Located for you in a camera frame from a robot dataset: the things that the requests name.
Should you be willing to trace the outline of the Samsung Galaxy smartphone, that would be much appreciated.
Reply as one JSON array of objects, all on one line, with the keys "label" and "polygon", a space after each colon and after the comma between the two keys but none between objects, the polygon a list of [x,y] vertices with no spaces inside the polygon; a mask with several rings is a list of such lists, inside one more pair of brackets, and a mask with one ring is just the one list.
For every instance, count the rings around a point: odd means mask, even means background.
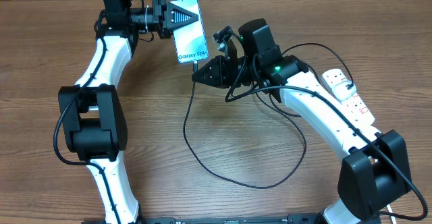
[{"label": "Samsung Galaxy smartphone", "polygon": [[209,57],[205,29],[198,0],[173,0],[173,9],[191,11],[198,15],[198,21],[173,31],[179,63],[200,61]]}]

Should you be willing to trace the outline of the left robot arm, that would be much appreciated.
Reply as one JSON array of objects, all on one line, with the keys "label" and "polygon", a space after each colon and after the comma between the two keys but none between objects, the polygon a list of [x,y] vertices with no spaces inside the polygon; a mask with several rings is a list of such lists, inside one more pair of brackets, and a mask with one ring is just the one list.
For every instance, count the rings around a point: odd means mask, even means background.
[{"label": "left robot arm", "polygon": [[[198,20],[179,22],[174,13],[182,8],[168,0],[152,0],[152,6],[132,7],[132,0],[103,0],[104,9],[94,23],[96,50],[83,76],[58,92],[61,115],[54,129],[53,148],[67,165],[85,166],[97,185],[105,217],[103,223],[144,223],[138,200],[132,193],[124,151],[128,142],[126,118],[117,93],[119,79],[131,61],[140,35],[170,38],[173,32]],[[63,131],[74,163],[58,146]]]}]

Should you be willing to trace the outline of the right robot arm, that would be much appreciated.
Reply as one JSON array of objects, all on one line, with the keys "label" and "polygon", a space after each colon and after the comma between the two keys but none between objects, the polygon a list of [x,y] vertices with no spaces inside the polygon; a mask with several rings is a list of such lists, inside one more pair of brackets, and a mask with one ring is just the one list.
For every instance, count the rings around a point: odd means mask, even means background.
[{"label": "right robot arm", "polygon": [[290,214],[289,223],[378,223],[386,206],[414,191],[406,143],[396,131],[380,132],[351,78],[338,69],[318,78],[312,67],[282,51],[264,19],[215,33],[220,55],[192,80],[250,94],[267,93],[301,116],[341,161],[337,202],[313,214]]}]

